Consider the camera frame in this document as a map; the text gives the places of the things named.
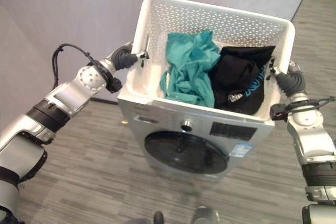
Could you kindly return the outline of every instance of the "laundry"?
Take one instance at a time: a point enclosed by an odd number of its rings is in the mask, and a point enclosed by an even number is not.
[[[264,101],[264,65],[275,46],[224,47],[209,72],[215,108],[255,114]]]
[[[160,81],[166,99],[213,108],[215,98],[208,76],[220,58],[212,31],[170,33],[166,58],[171,65]]]

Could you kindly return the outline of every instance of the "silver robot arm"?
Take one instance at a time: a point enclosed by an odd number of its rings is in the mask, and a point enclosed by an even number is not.
[[[335,98],[325,99],[324,104],[309,99],[303,74],[295,62],[290,63],[288,74],[277,67],[272,72],[288,102],[272,106],[271,117],[287,121],[307,183],[306,197],[317,202],[302,209],[303,223],[336,223],[336,148],[323,128],[323,115],[318,110]]]
[[[31,179],[44,165],[56,132],[103,89],[118,91],[122,86],[113,73],[129,68],[146,52],[131,54],[132,43],[117,49],[93,66],[81,68],[74,80],[53,89],[26,114],[19,116],[0,136],[0,224],[18,223],[18,184]]]

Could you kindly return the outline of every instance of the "white laundry basket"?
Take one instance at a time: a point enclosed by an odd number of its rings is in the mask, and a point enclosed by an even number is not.
[[[280,100],[280,89],[274,77],[265,80],[265,98],[255,115],[217,110],[163,98],[160,89],[162,74],[169,64],[165,58],[168,33],[194,34],[202,30],[213,31],[213,41],[219,47],[275,45],[275,65],[287,72],[295,29],[285,19],[246,12],[243,10],[202,4],[185,0],[144,0],[135,33],[133,52],[147,49],[149,60],[134,66],[128,73],[124,94],[133,96],[134,102],[164,107],[165,104],[184,106],[198,111],[216,112],[224,117],[250,119],[271,123],[270,107]],[[265,77],[270,75],[267,66]]]

